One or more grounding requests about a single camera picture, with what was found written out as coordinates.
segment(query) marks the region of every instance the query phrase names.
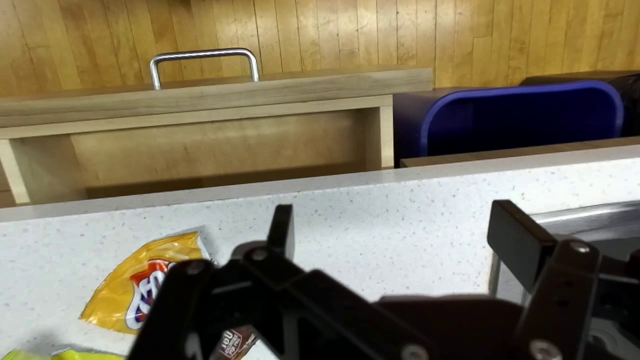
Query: metal handle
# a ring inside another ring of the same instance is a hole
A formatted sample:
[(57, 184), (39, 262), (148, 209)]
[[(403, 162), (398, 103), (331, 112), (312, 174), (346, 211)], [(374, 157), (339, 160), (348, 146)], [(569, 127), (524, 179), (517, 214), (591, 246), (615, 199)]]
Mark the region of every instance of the metal handle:
[(219, 58), (219, 57), (245, 57), (248, 60), (252, 82), (260, 82), (258, 60), (252, 50), (248, 49), (215, 49), (215, 50), (196, 50), (196, 52), (166, 52), (159, 55), (148, 62), (152, 73), (155, 91), (160, 91), (160, 62), (175, 62), (175, 60), (195, 60), (195, 58)]

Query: blue chair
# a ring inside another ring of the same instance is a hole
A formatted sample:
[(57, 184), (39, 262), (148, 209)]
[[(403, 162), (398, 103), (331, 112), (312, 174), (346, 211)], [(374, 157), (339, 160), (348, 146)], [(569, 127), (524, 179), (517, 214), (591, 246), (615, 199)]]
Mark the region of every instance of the blue chair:
[(621, 95), (601, 80), (398, 95), (396, 160), (617, 138), (623, 117)]

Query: chip bag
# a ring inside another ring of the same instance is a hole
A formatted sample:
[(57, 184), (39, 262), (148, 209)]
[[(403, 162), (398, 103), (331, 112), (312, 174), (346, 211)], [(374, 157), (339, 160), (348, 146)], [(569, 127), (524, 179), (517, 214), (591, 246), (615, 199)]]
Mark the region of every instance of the chip bag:
[(160, 293), (168, 269), (195, 258), (209, 258), (198, 232), (144, 244), (107, 277), (85, 307), (80, 320), (137, 334)]

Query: wooden wall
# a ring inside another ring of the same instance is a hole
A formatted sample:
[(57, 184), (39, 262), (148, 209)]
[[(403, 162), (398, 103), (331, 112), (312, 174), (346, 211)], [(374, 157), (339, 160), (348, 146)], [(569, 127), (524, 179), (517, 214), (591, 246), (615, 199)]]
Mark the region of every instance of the wooden wall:
[[(439, 87), (640, 68), (639, 0), (0, 0), (0, 97), (148, 89), (159, 52), (247, 47), (271, 79), (430, 67)], [(166, 82), (247, 77), (165, 64)]]

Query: white countertop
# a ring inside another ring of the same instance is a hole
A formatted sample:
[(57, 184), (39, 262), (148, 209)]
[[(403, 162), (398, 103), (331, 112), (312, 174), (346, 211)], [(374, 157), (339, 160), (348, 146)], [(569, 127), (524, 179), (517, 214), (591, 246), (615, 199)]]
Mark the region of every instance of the white countertop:
[(363, 296), (486, 293), (491, 203), (526, 212), (640, 199), (640, 146), (0, 211), (0, 354), (67, 344), (127, 352), (78, 318), (103, 278), (148, 240), (202, 227), (225, 262), (294, 204), (302, 269)]

